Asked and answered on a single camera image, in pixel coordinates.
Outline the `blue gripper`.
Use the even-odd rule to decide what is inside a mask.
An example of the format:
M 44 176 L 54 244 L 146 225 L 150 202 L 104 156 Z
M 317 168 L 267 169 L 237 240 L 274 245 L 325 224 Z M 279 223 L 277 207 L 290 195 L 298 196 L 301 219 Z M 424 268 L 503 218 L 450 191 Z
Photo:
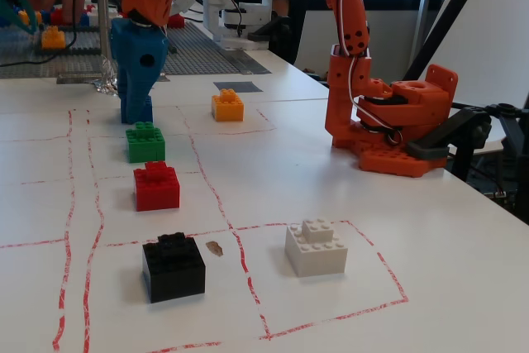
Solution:
M 121 18 L 112 21 L 110 40 L 112 58 L 117 63 L 118 87 L 128 88 L 118 91 L 121 112 L 136 112 L 140 100 L 129 89 L 142 89 L 142 98 L 151 95 L 168 53 L 168 38 L 159 27 L 140 26 Z

